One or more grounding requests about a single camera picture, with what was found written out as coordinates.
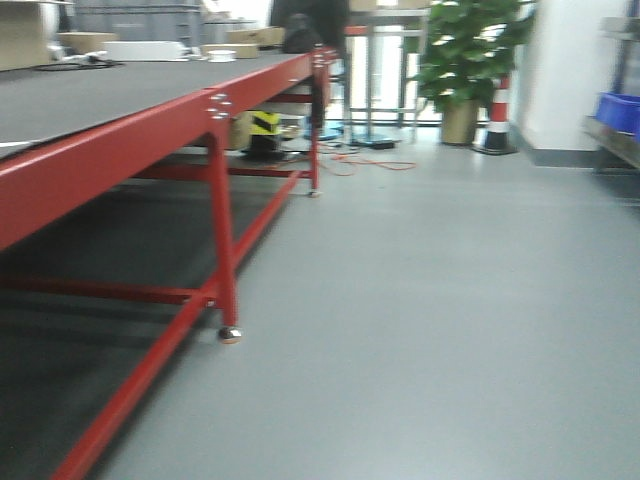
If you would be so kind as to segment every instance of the traffic cone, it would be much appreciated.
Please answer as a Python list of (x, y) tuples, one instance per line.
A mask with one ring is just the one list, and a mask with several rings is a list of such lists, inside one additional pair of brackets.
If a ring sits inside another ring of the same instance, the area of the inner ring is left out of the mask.
[(509, 122), (507, 121), (507, 105), (509, 103), (509, 77), (500, 80), (500, 86), (493, 95), (491, 118), (487, 126), (487, 137), (484, 145), (475, 145), (473, 150), (486, 155), (508, 155), (518, 151), (509, 144)]

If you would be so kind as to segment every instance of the black work surface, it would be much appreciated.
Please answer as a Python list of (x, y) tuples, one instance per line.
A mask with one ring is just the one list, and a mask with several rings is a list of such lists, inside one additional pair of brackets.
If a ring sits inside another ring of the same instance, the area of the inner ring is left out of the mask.
[(0, 72), (0, 159), (29, 145), (86, 130), (276, 65), (296, 55), (228, 63), (129, 62), (66, 72)]

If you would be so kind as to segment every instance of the table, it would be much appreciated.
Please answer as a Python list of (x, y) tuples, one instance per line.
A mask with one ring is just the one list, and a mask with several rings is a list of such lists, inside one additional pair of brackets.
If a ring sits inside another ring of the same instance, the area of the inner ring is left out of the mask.
[[(239, 340), (237, 265), (299, 179), (310, 180), (317, 193), (317, 130), (333, 58), (331, 50), (319, 49), (232, 64), (150, 62), (0, 74), (0, 105), (11, 112), (0, 117), (0, 250), (133, 176), (203, 181), (211, 192), (218, 265), (198, 288), (0, 276), (0, 287), (7, 289), (181, 305), (51, 478), (84, 477), (204, 309), (221, 309), (223, 342)], [(306, 79), (311, 95), (280, 95)], [(309, 169), (228, 168), (224, 149), (231, 118), (270, 99), (312, 104)], [(202, 136), (206, 165), (156, 165)], [(235, 243), (228, 174), (286, 179)]]

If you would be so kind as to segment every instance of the table leg caster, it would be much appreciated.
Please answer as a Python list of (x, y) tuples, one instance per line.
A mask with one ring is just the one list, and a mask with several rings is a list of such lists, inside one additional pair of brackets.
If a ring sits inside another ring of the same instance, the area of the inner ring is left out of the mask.
[(222, 327), (218, 330), (218, 340), (225, 345), (232, 345), (242, 340), (242, 331), (238, 327)]

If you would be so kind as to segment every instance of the green leaves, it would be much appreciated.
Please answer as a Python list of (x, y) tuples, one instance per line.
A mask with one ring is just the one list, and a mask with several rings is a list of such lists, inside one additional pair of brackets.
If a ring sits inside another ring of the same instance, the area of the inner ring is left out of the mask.
[(428, 46), (416, 77), (437, 111), (465, 100), (489, 105), (493, 80), (514, 68), (514, 51), (534, 22), (521, 18), (535, 0), (438, 0), (431, 6)]

